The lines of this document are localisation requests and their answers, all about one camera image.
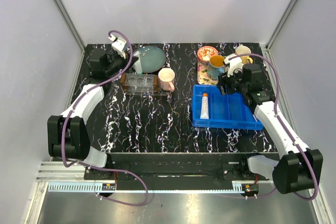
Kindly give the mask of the teal cap toothpaste tube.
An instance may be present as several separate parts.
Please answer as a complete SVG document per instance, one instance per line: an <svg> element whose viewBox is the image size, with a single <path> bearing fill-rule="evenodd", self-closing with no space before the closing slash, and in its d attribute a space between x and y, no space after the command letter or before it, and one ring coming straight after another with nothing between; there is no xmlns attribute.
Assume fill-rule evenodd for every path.
<svg viewBox="0 0 336 224"><path fill-rule="evenodd" d="M132 58L132 62L133 62L133 69L135 70L135 72L137 74L142 74L142 66L141 66L141 59L140 59L140 53L139 51L136 51L133 54L133 58Z"/></svg>

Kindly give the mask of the clear acrylic tray wooden handles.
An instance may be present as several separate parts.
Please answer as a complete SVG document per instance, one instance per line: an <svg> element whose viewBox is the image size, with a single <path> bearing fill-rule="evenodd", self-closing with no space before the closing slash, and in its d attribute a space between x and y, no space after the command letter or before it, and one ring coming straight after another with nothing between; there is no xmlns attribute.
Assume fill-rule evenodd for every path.
<svg viewBox="0 0 336 224"><path fill-rule="evenodd" d="M124 73L120 79L121 88L127 95L167 96L171 91L160 87L159 78L155 74Z"/></svg>

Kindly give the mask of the orange cap toothpaste tube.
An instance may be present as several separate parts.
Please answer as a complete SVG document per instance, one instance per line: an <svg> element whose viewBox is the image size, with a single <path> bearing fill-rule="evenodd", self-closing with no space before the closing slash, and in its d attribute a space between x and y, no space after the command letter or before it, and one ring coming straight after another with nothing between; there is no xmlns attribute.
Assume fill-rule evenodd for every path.
<svg viewBox="0 0 336 224"><path fill-rule="evenodd" d="M200 118L209 119L208 94L207 93L202 94Z"/></svg>

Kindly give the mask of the pink ceramic mug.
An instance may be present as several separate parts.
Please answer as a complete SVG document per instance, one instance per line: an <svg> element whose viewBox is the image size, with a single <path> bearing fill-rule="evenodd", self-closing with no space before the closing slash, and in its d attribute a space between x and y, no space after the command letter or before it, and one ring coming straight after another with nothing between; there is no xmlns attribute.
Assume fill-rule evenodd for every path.
<svg viewBox="0 0 336 224"><path fill-rule="evenodd" d="M164 91L173 92L175 90L175 72L171 68L162 68L158 73L158 79Z"/></svg>

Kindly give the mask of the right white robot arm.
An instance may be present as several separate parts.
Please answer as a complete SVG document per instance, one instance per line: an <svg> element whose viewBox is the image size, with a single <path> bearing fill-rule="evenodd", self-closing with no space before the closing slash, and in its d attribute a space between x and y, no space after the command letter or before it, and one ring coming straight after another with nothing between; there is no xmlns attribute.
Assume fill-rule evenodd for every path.
<svg viewBox="0 0 336 224"><path fill-rule="evenodd" d="M271 137L280 158L276 161L261 154L248 154L240 161L239 175L245 180L257 174L270 179L281 194L313 189L311 199L314 199L318 193L323 156L295 133L278 108L276 97L265 89L262 76L261 67L253 63L218 77L217 87L221 94L241 94L244 104Z"/></svg>

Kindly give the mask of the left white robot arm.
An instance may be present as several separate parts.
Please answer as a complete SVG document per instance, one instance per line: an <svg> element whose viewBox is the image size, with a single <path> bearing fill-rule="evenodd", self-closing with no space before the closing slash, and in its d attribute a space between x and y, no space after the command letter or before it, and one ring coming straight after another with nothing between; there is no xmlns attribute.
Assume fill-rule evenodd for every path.
<svg viewBox="0 0 336 224"><path fill-rule="evenodd" d="M48 153L59 158L65 167L81 162L96 168L101 179L112 177L114 168L108 156L91 146L86 128L94 108L108 94L111 81L125 73L139 59L138 54L121 56L116 51L107 53L95 49L89 59L88 77L81 93L61 115L52 115L47 121Z"/></svg>

